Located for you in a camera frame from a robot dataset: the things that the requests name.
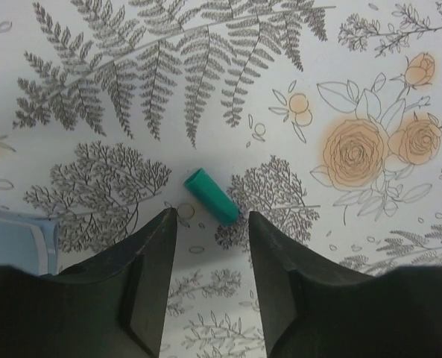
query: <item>orange rose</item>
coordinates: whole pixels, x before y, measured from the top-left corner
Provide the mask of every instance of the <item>orange rose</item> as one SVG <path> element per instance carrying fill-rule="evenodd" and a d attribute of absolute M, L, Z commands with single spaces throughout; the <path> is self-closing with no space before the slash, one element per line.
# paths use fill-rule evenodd
<path fill-rule="evenodd" d="M 376 122 L 351 119 L 329 136 L 323 161 L 336 189 L 362 187 L 376 179 L 388 156 L 388 135 Z"/>
<path fill-rule="evenodd" d="M 410 86 L 423 86 L 429 83 L 434 73 L 435 59 L 423 52 L 408 64 L 405 81 Z"/>
<path fill-rule="evenodd" d="M 390 150 L 405 163 L 419 166 L 429 162 L 441 144 L 442 132 L 436 121 L 433 116 L 418 119 L 415 113 L 388 140 Z"/>

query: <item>teal cylindrical object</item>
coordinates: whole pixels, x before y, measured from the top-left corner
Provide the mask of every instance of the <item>teal cylindrical object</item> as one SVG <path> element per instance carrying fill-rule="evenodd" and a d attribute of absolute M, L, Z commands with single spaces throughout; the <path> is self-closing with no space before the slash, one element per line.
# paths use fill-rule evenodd
<path fill-rule="evenodd" d="M 191 175 L 184 186 L 222 225 L 231 225 L 239 217 L 238 207 L 204 169 L 201 168 Z"/>

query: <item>green cylinder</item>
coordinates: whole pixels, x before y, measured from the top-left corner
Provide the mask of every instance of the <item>green cylinder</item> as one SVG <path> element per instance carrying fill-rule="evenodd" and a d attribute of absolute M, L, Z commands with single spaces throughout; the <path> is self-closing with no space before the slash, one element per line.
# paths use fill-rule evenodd
<path fill-rule="evenodd" d="M 184 186 L 222 225 L 231 225 L 239 217 L 238 207 L 204 169 L 201 168 L 191 175 Z"/>

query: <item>blue cloth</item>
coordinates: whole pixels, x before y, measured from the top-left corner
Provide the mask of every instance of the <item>blue cloth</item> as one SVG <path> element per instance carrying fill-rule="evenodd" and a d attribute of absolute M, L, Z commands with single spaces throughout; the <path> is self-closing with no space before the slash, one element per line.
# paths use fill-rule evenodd
<path fill-rule="evenodd" d="M 35 275 L 57 273 L 58 223 L 0 212 L 0 265 Z"/>

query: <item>tree illustration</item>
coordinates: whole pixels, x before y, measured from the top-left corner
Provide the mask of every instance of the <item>tree illustration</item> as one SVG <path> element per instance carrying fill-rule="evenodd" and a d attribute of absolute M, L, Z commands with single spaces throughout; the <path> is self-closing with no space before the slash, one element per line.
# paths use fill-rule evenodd
<path fill-rule="evenodd" d="M 63 251 L 96 253 L 135 230 L 139 204 L 161 193 L 171 170 L 121 143 L 79 144 L 75 154 L 75 162 L 51 169 L 51 188 L 33 185 L 24 200 L 60 220 Z"/>
<path fill-rule="evenodd" d="M 18 80 L 25 95 L 17 98 L 15 128 L 47 125 L 54 119 L 73 131 L 83 120 L 95 133 L 106 136 L 107 106 L 100 99 L 101 92 L 106 92 L 131 139 L 132 105 L 139 95 L 142 119 L 160 140 L 176 77 L 184 75 L 186 135 L 195 147 L 198 125 L 220 74 L 229 74 L 221 103 L 227 123 L 236 126 L 248 87 L 276 57 L 284 54 L 303 68 L 298 49 L 303 25 L 320 40 L 326 39 L 328 7 L 314 7 L 312 0 L 210 0 L 197 7 L 185 0 L 130 0 L 116 9 L 110 0 L 71 3 L 89 28 L 76 36 L 34 3 L 40 29 L 57 58 L 47 60 L 25 52 L 39 79 Z M 129 18 L 125 6 L 137 16 Z M 196 17 L 211 23 L 193 26 Z M 213 26 L 221 24 L 230 30 L 227 37 L 214 32 Z M 142 43 L 146 33 L 158 38 Z"/>
<path fill-rule="evenodd" d="M 241 215 L 230 226 L 219 226 L 215 241 L 223 248 L 240 246 L 248 252 L 246 214 L 259 211 L 283 233 L 306 244 L 311 239 L 309 230 L 320 216 L 316 207 L 306 205 L 307 195 L 302 181 L 292 173 L 286 160 L 271 156 L 260 167 L 248 169 L 243 176 L 233 175 L 228 195 L 239 206 Z"/>
<path fill-rule="evenodd" d="M 381 275 L 398 265 L 442 265 L 442 224 L 431 226 L 426 235 L 404 230 L 391 231 L 396 237 L 386 238 L 377 248 L 387 258 L 371 262 L 365 255 L 345 257 L 339 264 L 365 274 Z"/>
<path fill-rule="evenodd" d="M 241 273 L 230 271 L 228 268 L 211 272 L 210 281 L 207 283 L 200 282 L 202 278 L 201 270 L 197 270 L 191 273 L 190 277 L 174 280 L 169 288 L 167 315 L 178 317 L 190 310 L 192 306 L 186 305 L 184 298 L 194 300 L 199 292 L 204 298 L 232 297 L 241 286 Z"/>
<path fill-rule="evenodd" d="M 251 351 L 265 350 L 264 334 L 259 328 L 243 327 L 242 319 L 231 320 L 224 314 L 218 318 L 211 311 L 210 322 L 198 313 L 198 323 L 189 320 L 181 345 L 186 349 L 196 347 L 197 358 L 245 358 Z"/>

